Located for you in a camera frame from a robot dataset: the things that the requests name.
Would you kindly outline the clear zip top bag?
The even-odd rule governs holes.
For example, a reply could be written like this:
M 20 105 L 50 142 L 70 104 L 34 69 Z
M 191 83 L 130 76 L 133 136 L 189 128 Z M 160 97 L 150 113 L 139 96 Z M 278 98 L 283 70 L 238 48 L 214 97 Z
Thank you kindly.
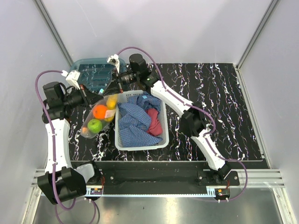
M 107 96 L 85 91 L 86 99 L 91 108 L 85 119 L 80 135 L 87 139 L 94 138 L 113 121 L 116 113 L 118 94 Z

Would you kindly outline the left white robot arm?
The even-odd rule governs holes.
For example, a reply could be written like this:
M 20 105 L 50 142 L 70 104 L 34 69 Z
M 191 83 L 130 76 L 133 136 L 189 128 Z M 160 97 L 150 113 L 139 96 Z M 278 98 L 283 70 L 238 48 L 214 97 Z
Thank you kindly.
M 37 185 L 48 200 L 56 205 L 84 196 L 87 185 L 100 182 L 101 173 L 93 161 L 73 168 L 69 154 L 69 130 L 72 110 L 78 106 L 90 107 L 102 99 L 84 85 L 67 92 L 60 82 L 43 86 L 46 99 L 43 103 L 42 120 L 48 135 L 48 158 L 45 174 L 37 178 Z

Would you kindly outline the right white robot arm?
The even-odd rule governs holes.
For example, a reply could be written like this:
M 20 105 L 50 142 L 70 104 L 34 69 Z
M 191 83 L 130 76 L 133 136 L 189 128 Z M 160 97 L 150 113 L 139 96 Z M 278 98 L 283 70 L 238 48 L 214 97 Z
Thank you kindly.
M 140 89 L 163 101 L 180 117 L 180 131 L 190 137 L 202 151 L 211 169 L 213 182 L 223 185 L 228 181 L 232 168 L 212 141 L 205 121 L 210 115 L 199 108 L 198 102 L 187 100 L 171 89 L 160 74 L 154 74 L 149 70 L 140 54 L 132 54 L 129 57 L 129 66 L 124 72 L 120 71 L 121 65 L 117 54 L 109 56 L 107 63 L 114 68 L 111 83 L 104 91 L 105 95 L 123 93 L 126 85 L 137 83 Z

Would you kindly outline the fake yellow lemon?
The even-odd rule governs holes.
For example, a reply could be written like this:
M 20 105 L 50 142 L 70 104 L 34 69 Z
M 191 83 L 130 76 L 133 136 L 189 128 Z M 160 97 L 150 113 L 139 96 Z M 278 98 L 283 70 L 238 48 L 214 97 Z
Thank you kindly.
M 117 94 L 110 95 L 107 98 L 106 106 L 109 110 L 114 110 L 117 105 L 117 102 L 118 102 L 118 95 Z

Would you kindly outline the fake yellow banana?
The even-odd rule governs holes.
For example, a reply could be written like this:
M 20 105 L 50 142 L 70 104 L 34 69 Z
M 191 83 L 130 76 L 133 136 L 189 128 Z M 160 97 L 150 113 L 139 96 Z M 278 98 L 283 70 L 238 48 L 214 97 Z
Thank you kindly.
M 105 116 L 104 116 L 104 120 L 105 120 L 106 122 L 111 122 L 111 121 L 114 119 L 115 112 L 116 112 L 115 109 L 112 109 L 112 110 L 106 110 L 106 112 L 105 112 Z

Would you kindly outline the blue transparent plastic tub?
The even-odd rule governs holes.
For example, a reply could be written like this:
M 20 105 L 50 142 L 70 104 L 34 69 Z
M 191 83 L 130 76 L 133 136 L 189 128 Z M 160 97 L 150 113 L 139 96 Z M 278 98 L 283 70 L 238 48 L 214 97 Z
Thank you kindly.
M 126 71 L 125 62 L 120 59 L 120 73 Z M 76 61 L 70 68 L 80 72 L 79 85 L 84 85 L 89 91 L 103 95 L 107 85 L 113 79 L 113 72 L 116 68 L 107 63 L 106 58 L 90 58 Z

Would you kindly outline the blue checkered shirt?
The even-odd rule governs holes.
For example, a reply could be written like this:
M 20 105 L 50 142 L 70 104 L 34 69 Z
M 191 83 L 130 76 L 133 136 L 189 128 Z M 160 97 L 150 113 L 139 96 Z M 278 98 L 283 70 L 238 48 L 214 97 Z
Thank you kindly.
M 147 133 L 151 118 L 146 113 L 150 108 L 161 112 L 161 100 L 143 92 L 129 96 L 127 102 L 118 104 L 121 118 L 118 121 L 119 135 L 124 147 L 147 147 L 160 143 L 163 138 Z

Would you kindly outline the red cloth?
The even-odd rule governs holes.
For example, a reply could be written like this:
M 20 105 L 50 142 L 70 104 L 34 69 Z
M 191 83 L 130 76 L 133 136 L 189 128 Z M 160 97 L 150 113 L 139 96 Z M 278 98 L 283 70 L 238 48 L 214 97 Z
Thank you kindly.
M 151 124 L 147 130 L 147 133 L 152 136 L 161 135 L 163 133 L 163 129 L 162 129 L 161 123 L 158 119 L 159 112 L 154 108 L 150 108 L 146 111 L 146 113 L 151 118 Z

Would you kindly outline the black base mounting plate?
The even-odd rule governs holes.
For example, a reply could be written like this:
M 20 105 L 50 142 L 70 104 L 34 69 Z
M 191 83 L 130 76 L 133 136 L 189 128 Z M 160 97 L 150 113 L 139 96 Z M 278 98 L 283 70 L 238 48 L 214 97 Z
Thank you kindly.
M 224 180 L 203 161 L 97 161 L 105 179 L 104 195 L 198 195 L 207 187 L 239 187 L 236 171 Z

